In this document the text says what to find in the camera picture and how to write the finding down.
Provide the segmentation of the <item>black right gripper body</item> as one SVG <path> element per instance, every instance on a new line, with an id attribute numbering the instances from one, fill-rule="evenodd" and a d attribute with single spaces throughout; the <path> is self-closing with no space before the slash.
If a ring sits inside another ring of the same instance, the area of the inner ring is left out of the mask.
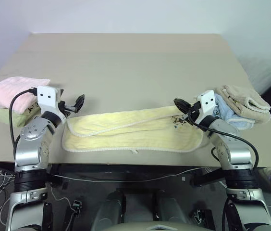
<path id="1" fill-rule="evenodd" d="M 189 110 L 188 114 L 185 114 L 186 118 L 188 121 L 190 120 L 190 118 L 193 121 L 196 121 L 197 118 L 199 117 L 199 110 L 201 109 L 201 104 L 200 104 L 200 102 L 196 102 L 194 104 L 189 103 L 189 106 L 190 106 L 190 110 Z"/>

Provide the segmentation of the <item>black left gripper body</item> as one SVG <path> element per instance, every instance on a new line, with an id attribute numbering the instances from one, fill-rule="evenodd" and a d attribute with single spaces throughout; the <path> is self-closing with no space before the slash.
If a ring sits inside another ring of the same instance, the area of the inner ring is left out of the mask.
<path id="1" fill-rule="evenodd" d="M 66 105 L 65 101 L 62 100 L 60 100 L 60 102 L 58 103 L 58 108 L 66 118 L 70 116 L 71 112 L 75 112 L 74 106 Z"/>

